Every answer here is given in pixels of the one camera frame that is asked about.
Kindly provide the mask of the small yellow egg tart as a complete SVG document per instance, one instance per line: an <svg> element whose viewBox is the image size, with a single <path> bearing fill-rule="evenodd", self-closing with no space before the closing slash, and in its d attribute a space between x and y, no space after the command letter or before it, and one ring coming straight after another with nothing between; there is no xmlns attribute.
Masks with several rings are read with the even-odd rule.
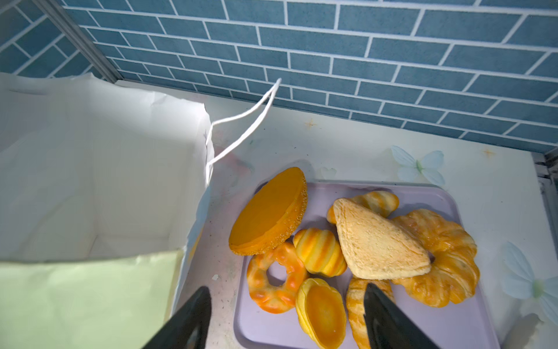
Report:
<svg viewBox="0 0 558 349"><path fill-rule="evenodd" d="M305 280L296 295L302 330L319 348L339 348L346 335L347 316L341 294L322 279Z"/></svg>

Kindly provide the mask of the small striped round bread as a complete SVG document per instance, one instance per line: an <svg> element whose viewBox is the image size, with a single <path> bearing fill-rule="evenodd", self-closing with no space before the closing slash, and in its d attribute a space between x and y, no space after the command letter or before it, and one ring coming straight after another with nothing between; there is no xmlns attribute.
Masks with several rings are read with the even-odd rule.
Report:
<svg viewBox="0 0 558 349"><path fill-rule="evenodd" d="M293 243L297 256L309 273L331 278L347 270L340 243L331 231L303 229L295 234Z"/></svg>

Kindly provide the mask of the round orange bun half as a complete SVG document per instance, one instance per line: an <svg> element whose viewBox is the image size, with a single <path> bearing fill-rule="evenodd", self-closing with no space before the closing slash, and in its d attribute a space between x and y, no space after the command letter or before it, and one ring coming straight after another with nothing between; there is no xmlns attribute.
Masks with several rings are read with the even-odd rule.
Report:
<svg viewBox="0 0 558 349"><path fill-rule="evenodd" d="M305 174L291 167L277 174L248 202L229 237L235 254L266 253L286 241L299 227L308 203Z"/></svg>

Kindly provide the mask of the triangular toast slice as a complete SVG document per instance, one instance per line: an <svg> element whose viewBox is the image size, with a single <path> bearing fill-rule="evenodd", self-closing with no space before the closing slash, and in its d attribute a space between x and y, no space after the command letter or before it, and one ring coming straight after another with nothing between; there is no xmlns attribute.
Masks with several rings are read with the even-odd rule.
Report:
<svg viewBox="0 0 558 349"><path fill-rule="evenodd" d="M421 276L431 271L428 251L422 243L394 221L371 213L368 223L347 222L352 204L337 199L333 204L344 259L353 276L368 280L392 280Z"/></svg>

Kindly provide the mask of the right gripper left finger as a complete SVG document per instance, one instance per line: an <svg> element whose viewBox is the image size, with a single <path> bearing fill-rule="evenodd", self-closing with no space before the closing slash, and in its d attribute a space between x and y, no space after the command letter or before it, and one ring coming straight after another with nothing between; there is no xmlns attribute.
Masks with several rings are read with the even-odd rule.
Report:
<svg viewBox="0 0 558 349"><path fill-rule="evenodd" d="M210 291L201 286L143 348L205 348L211 316Z"/></svg>

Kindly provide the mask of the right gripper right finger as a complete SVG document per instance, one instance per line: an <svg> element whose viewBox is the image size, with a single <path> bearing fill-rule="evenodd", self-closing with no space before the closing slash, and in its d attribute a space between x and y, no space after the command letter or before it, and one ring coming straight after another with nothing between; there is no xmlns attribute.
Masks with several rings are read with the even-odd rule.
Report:
<svg viewBox="0 0 558 349"><path fill-rule="evenodd" d="M368 283L363 304L371 348L438 348L375 284Z"/></svg>

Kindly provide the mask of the white green paper bag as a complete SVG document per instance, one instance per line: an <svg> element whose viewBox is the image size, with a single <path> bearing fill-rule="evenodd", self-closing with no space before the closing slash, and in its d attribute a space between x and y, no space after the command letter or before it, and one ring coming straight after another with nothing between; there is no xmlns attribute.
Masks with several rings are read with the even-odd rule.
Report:
<svg viewBox="0 0 558 349"><path fill-rule="evenodd" d="M177 311L210 199L197 101L1 75L1 347L142 348Z"/></svg>

